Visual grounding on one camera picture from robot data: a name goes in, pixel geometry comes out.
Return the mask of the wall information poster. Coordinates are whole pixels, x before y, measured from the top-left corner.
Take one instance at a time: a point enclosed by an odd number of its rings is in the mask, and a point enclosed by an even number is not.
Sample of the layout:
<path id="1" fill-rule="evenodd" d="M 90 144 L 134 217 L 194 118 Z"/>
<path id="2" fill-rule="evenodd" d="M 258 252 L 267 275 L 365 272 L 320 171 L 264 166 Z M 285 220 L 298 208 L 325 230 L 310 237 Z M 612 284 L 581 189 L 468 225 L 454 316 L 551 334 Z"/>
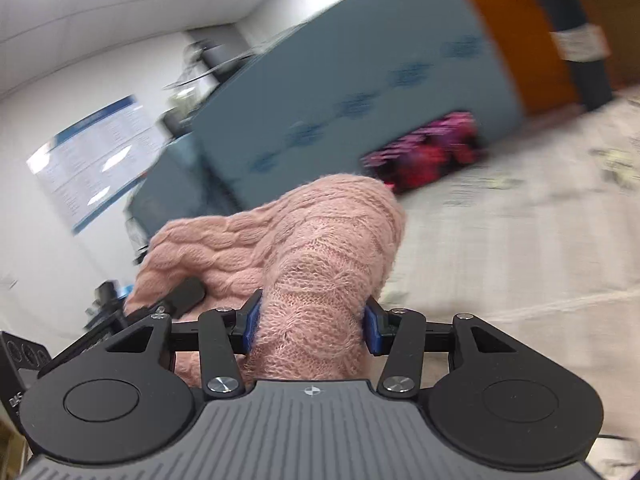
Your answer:
<path id="1" fill-rule="evenodd" d="M 78 234 L 143 179 L 165 144 L 143 105 L 125 96 L 58 133 L 27 166 Z"/>

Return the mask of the smartphone playing video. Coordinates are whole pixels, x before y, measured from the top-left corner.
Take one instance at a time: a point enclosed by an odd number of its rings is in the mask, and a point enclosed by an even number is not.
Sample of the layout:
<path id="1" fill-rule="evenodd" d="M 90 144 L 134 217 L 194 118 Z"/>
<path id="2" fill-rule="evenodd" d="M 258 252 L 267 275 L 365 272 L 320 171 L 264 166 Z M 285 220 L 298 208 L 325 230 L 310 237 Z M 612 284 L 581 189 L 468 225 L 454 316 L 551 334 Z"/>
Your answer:
<path id="1" fill-rule="evenodd" d="M 360 165 L 402 195 L 472 166 L 484 154 L 475 117 L 454 110 L 363 155 Z"/>

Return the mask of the pink knitted sweater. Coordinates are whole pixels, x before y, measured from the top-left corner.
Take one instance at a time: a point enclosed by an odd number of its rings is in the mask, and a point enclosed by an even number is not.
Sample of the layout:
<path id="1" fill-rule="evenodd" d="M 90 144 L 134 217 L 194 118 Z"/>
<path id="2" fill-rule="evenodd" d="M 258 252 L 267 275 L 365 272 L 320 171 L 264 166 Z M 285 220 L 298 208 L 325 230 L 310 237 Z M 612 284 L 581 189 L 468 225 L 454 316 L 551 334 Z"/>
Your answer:
<path id="1" fill-rule="evenodd" d="M 172 220 L 152 237 L 125 312 L 152 306 L 189 276 L 206 297 L 185 321 L 239 309 L 260 290 L 252 348 L 238 359 L 244 382 L 360 379 L 364 305 L 383 289 L 405 225 L 387 186 L 353 174 L 232 216 Z"/>

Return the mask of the brown cardboard board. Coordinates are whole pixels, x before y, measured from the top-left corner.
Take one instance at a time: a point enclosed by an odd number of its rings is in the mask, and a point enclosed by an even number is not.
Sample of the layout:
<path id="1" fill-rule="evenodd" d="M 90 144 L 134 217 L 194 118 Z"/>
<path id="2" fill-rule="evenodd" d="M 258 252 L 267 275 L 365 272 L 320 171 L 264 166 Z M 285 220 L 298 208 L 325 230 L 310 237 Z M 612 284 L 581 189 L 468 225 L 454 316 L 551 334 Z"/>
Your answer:
<path id="1" fill-rule="evenodd" d="M 639 0 L 582 0 L 590 18 L 604 31 L 611 55 L 608 66 L 620 84 L 639 82 Z"/>

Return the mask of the large blue foam board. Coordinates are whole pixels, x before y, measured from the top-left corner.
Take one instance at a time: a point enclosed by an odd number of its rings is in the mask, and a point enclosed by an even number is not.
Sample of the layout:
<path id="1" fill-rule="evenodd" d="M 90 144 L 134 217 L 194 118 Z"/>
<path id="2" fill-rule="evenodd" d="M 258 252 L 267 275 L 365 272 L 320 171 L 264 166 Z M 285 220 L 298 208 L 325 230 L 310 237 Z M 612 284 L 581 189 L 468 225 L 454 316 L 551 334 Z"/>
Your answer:
<path id="1" fill-rule="evenodd" d="M 223 84 L 192 132 L 245 208 L 453 110 L 484 139 L 520 125 L 518 92 L 469 0 L 343 0 Z"/>

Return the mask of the dark blue thermos bottle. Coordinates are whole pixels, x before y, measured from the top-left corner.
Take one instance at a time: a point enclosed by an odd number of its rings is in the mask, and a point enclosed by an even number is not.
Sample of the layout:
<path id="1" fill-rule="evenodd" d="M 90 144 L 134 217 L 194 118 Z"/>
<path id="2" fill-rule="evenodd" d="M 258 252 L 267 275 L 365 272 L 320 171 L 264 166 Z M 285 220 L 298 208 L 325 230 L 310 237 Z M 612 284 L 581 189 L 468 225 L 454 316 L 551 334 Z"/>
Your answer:
<path id="1" fill-rule="evenodd" d="M 613 99 L 606 71 L 608 56 L 604 32 L 590 23 L 579 0 L 538 0 L 552 25 L 551 37 L 587 112 Z"/>

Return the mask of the orange board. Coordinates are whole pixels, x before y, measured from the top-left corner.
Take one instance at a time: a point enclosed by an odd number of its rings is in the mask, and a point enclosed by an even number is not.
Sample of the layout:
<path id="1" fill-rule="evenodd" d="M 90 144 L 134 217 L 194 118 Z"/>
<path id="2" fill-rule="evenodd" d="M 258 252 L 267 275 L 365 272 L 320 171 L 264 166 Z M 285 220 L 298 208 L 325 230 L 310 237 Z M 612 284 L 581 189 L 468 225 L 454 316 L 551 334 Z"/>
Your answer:
<path id="1" fill-rule="evenodd" d="M 578 101 L 538 0 L 471 0 L 510 70 L 527 113 Z"/>

